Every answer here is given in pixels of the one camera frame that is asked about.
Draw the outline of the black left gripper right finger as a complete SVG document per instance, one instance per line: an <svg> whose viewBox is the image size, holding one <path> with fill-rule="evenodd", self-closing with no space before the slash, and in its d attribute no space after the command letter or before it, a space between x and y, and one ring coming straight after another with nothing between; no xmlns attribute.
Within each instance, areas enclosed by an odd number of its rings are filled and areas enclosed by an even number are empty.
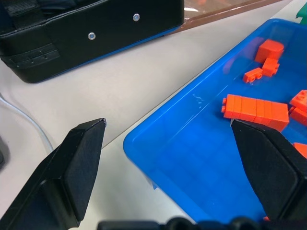
<svg viewBox="0 0 307 230"><path fill-rule="evenodd" d="M277 130L234 119L247 179L269 220L307 221L307 158Z"/></svg>

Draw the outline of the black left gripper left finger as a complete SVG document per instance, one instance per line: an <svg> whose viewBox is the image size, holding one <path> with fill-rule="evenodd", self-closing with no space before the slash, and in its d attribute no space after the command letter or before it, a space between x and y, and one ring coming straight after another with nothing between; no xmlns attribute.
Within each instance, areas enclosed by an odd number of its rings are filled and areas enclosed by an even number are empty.
<svg viewBox="0 0 307 230"><path fill-rule="evenodd" d="M0 230L69 230L84 219L95 184L106 120L70 130L34 170L0 218Z"/></svg>

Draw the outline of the green plastic block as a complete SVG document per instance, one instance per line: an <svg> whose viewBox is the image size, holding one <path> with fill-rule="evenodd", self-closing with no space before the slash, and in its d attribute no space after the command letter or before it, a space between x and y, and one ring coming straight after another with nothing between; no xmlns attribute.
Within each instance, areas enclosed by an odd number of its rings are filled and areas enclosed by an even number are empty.
<svg viewBox="0 0 307 230"><path fill-rule="evenodd" d="M296 14L296 18L301 18L300 24L307 25L307 2Z"/></svg>

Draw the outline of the blue plastic tray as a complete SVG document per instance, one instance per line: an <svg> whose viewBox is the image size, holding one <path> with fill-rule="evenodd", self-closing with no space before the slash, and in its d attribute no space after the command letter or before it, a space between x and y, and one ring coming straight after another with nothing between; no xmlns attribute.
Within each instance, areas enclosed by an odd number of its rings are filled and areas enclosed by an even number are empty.
<svg viewBox="0 0 307 230"><path fill-rule="evenodd" d="M276 75L244 83L244 73L260 66L254 58L268 39L284 45ZM221 113L222 100L234 94L287 104L303 89L307 25L268 20L128 133L124 152L194 221L260 220L265 213Z"/></svg>

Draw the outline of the long orange block row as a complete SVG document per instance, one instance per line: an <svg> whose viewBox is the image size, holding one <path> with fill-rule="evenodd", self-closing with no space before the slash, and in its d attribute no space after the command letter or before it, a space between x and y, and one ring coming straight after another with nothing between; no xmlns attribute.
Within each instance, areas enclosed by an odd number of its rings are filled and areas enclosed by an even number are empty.
<svg viewBox="0 0 307 230"><path fill-rule="evenodd" d="M290 122L286 104L234 94L223 99L221 112L225 118L265 125L279 132Z"/></svg>

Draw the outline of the small orange brick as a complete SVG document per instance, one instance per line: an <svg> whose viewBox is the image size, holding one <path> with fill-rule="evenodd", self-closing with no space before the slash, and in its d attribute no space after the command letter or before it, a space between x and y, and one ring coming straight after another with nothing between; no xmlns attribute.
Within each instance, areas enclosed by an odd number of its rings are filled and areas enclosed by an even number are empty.
<svg viewBox="0 0 307 230"><path fill-rule="evenodd" d="M278 71L280 64L277 59L266 58L262 66L262 74L268 77L272 77Z"/></svg>

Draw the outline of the orange rounded brick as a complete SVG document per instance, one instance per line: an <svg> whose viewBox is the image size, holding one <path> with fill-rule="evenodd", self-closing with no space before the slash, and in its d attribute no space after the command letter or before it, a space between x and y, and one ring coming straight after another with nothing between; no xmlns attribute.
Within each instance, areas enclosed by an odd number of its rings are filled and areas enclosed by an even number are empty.
<svg viewBox="0 0 307 230"><path fill-rule="evenodd" d="M267 58L279 60L283 52L284 45L282 43L267 39L259 46L255 61L263 64Z"/></svg>

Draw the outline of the black leather case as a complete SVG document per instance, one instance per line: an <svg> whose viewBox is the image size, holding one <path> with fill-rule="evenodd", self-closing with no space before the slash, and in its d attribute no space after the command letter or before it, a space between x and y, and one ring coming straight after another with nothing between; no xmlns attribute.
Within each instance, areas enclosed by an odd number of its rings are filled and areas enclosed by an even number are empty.
<svg viewBox="0 0 307 230"><path fill-rule="evenodd" d="M184 0L0 0L0 60L37 83L176 30Z"/></svg>

